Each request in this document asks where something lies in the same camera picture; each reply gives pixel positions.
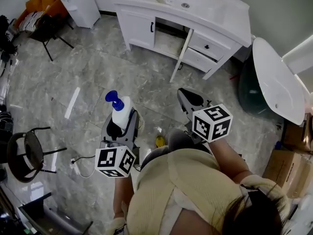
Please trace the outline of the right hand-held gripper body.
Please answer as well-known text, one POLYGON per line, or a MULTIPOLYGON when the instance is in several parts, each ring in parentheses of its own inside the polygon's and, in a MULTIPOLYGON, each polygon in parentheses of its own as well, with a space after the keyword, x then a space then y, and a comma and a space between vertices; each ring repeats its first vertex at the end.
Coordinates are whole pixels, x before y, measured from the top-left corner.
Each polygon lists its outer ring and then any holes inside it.
POLYGON ((232 120, 231 112, 218 104, 193 111, 186 128, 194 143, 211 143, 229 135, 232 120))

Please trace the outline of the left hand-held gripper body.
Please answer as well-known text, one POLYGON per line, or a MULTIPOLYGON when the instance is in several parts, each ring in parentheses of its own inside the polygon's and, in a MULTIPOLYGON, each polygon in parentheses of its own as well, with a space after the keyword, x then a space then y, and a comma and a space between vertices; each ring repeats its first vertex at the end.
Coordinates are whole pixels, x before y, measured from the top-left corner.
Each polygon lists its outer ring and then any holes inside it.
POLYGON ((112 139, 107 134, 109 115, 101 130, 100 147, 95 152, 95 170, 107 177, 128 177, 131 169, 139 166, 139 147, 135 142, 123 142, 123 135, 112 139))

